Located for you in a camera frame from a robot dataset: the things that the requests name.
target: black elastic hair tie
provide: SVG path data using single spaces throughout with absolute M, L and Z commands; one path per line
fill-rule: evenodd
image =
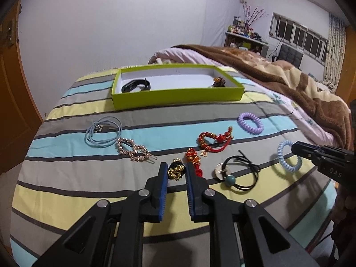
M 227 184 L 228 186 L 232 186 L 232 185 L 233 185 L 236 189 L 238 189 L 238 190 L 240 190 L 240 191 L 246 192 L 246 191 L 252 190 L 252 189 L 255 187 L 255 185 L 257 184 L 257 181 L 259 180 L 259 172 L 261 171 L 261 168 L 260 168 L 258 165 L 253 164 L 253 163 L 242 153 L 242 151 L 239 150 L 239 152 L 241 153 L 241 156 L 232 156 L 232 157 L 227 158 L 227 159 L 224 161 L 223 165 L 221 166 L 221 169 L 222 169 L 222 170 L 226 170 L 227 163 L 228 163 L 231 159 L 235 159 L 235 160 L 237 160 L 237 161 L 239 161 L 239 162 L 243 162 L 243 163 L 247 164 L 248 167 L 249 167 L 249 169 L 251 170 L 251 173 L 253 174 L 253 177 L 254 177 L 254 182 L 253 182 L 253 184 L 250 185 L 250 186 L 241 186 L 241 185 L 238 185 L 238 184 L 236 184 L 236 183 L 234 183 L 234 184 L 231 183 L 230 185 Z M 225 172 L 225 171 L 224 171 L 224 172 L 221 172 L 221 174 L 222 174 L 224 180 L 226 180 L 226 178 L 228 177 L 227 174 L 226 174 L 226 172 Z
M 131 92 L 133 89 L 135 89 L 138 85 L 144 85 L 144 89 L 142 89 L 141 91 L 144 90 L 151 90 L 151 84 L 150 82 L 145 78 L 145 80 L 143 79 L 135 79 L 135 80 L 131 80 L 129 83 L 126 83 L 122 88 L 121 88 L 121 92 L 122 93 L 127 93 L 127 92 Z

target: person's hand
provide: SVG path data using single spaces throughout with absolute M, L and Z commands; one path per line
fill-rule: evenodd
M 346 218 L 349 210 L 356 210 L 356 195 L 347 195 L 345 189 L 340 185 L 332 208 L 332 221 L 335 224 L 339 224 L 341 220 Z

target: purple spiral hair tie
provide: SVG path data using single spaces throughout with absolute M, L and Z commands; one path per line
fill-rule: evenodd
M 250 118 L 252 121 L 257 125 L 256 127 L 249 126 L 245 121 L 244 118 Z M 239 118 L 237 119 L 239 125 L 247 132 L 250 134 L 260 134 L 265 128 L 262 124 L 262 121 L 253 113 L 250 112 L 244 112 L 239 115 Z

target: pink comforter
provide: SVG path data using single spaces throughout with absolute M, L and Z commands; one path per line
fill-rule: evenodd
M 157 51 L 148 64 L 152 63 L 192 63 L 192 64 L 206 64 L 206 65 L 215 65 L 218 67 L 224 67 L 224 65 L 206 58 L 205 56 L 197 53 L 196 51 L 190 49 L 181 49 L 181 48 L 167 48 L 160 51 Z M 225 71 L 229 72 L 230 75 L 242 74 L 239 71 L 229 67 L 225 68 Z M 318 124 L 316 124 L 310 116 L 308 116 L 305 111 L 299 107 L 294 101 L 288 97 L 273 92 L 252 80 L 249 81 L 249 84 L 253 84 L 260 89 L 262 93 L 267 94 L 272 99 L 282 100 L 283 103 L 280 103 L 280 107 L 286 112 L 290 113 L 289 117 L 294 121 L 298 128 L 303 132 L 303 134 L 310 139 L 314 144 L 317 145 L 329 145 L 337 146 L 337 143 L 332 136 L 332 134 L 323 130 Z

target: coil hair tie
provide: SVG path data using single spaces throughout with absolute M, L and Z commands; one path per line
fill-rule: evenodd
M 116 128 L 116 136 L 113 138 L 108 138 L 106 140 L 95 140 L 93 139 L 94 133 L 101 132 L 104 127 L 113 127 Z M 121 121 L 113 116 L 106 116 L 94 123 L 86 130 L 85 132 L 85 142 L 89 146 L 94 147 L 109 147 L 112 146 L 120 137 L 122 131 Z
M 302 164 L 302 160 L 301 160 L 301 157 L 300 156 L 297 156 L 297 164 L 295 166 L 291 166 L 289 165 L 284 157 L 283 157 L 283 148 L 285 146 L 292 146 L 294 143 L 293 141 L 282 141 L 279 146 L 278 146 L 278 149 L 277 149 L 277 158 L 278 158 L 278 161 L 281 163 L 282 167 L 290 172 L 290 173 L 295 173 L 296 171 L 298 171 L 301 167 L 301 164 Z
M 250 118 L 252 121 L 257 125 L 256 127 L 249 126 L 245 121 L 244 118 Z M 253 113 L 250 112 L 244 112 L 239 115 L 239 118 L 237 119 L 239 125 L 248 133 L 250 134 L 260 134 L 265 128 L 262 124 L 262 121 Z

